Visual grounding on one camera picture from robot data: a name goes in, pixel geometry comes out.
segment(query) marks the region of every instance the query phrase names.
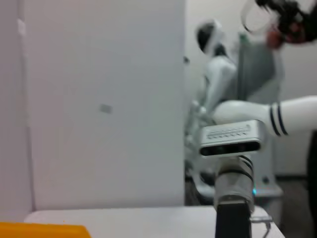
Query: white panel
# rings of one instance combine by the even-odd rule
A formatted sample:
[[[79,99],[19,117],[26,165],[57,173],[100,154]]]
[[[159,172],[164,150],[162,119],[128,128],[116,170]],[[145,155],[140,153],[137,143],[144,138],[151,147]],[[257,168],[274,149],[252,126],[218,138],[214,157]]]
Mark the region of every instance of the white panel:
[[[32,211],[17,0],[0,1],[0,221]]]
[[[182,205],[183,0],[25,7],[36,208]]]
[[[281,99],[317,95],[317,45],[287,47],[282,55],[286,80],[281,87]],[[306,131],[278,140],[276,171],[279,174],[306,174],[310,138],[311,133]]]

